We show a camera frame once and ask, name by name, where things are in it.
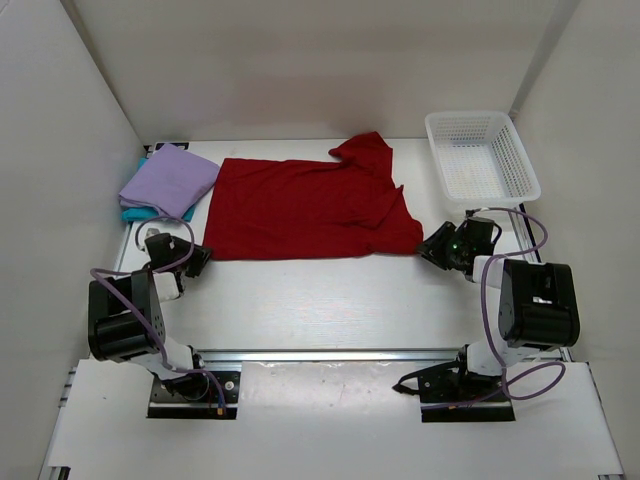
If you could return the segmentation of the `teal t shirt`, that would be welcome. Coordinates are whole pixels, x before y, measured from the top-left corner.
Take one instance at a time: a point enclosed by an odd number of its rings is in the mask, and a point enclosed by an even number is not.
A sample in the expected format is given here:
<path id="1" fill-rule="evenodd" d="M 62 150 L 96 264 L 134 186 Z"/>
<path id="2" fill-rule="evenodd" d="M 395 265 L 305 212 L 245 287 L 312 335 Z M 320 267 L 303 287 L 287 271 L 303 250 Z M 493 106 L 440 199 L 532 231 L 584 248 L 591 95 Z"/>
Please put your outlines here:
<path id="1" fill-rule="evenodd" d="M 183 158 L 142 158 L 118 195 L 122 220 L 134 222 L 165 215 L 189 222 L 198 201 L 199 182 L 194 174 L 193 163 Z"/>

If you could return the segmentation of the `lavender t shirt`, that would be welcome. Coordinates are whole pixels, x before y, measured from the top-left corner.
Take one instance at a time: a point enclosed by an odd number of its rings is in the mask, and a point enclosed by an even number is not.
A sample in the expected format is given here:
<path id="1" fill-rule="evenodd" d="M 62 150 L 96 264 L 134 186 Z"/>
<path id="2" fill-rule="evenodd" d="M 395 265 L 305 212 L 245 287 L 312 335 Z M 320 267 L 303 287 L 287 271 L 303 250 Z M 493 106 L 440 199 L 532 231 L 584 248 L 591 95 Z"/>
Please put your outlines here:
<path id="1" fill-rule="evenodd" d="M 182 217 L 215 184 L 220 166 L 172 144 L 153 153 L 118 194 L 122 207 Z"/>

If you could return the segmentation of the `red t shirt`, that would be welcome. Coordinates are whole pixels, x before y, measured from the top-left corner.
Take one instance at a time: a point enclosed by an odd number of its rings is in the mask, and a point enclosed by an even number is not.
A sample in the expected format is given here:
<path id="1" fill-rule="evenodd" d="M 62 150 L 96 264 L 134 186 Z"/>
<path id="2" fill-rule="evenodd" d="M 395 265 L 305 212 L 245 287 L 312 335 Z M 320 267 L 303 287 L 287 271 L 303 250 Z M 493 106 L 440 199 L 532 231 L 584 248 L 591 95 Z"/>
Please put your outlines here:
<path id="1" fill-rule="evenodd" d="M 214 259 L 414 254 L 423 228 L 392 178 L 392 148 L 370 132 L 329 154 L 329 162 L 225 159 L 203 237 Z"/>

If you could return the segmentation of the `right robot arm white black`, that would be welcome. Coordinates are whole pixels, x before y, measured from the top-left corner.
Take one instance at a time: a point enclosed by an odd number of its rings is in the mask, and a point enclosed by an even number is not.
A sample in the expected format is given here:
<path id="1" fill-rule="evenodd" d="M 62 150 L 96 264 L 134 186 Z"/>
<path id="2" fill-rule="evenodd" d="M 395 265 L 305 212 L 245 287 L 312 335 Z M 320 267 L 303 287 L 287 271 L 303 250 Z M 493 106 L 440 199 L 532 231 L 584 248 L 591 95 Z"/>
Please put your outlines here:
<path id="1" fill-rule="evenodd" d="M 436 267 L 480 286 L 486 338 L 467 345 L 463 366 L 449 375 L 450 390 L 464 400 L 484 389 L 485 377 L 498 377 L 539 352 L 572 346 L 579 337 L 571 268 L 496 255 L 501 234 L 495 221 L 471 216 L 459 226 L 443 223 L 417 248 Z"/>

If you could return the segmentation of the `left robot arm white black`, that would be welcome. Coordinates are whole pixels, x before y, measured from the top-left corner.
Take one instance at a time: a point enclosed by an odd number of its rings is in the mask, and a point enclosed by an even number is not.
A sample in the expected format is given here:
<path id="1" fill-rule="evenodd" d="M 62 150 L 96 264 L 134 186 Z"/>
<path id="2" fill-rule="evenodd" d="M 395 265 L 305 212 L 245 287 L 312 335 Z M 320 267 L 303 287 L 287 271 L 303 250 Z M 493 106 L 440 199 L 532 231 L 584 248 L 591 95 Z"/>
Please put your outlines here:
<path id="1" fill-rule="evenodd" d="M 134 363 L 169 391 L 198 400 L 212 386 L 201 355 L 172 339 L 161 304 L 184 294 L 184 279 L 198 277 L 208 247 L 154 233 L 144 241 L 149 260 L 130 273 L 96 269 L 88 287 L 88 345 L 99 361 Z"/>

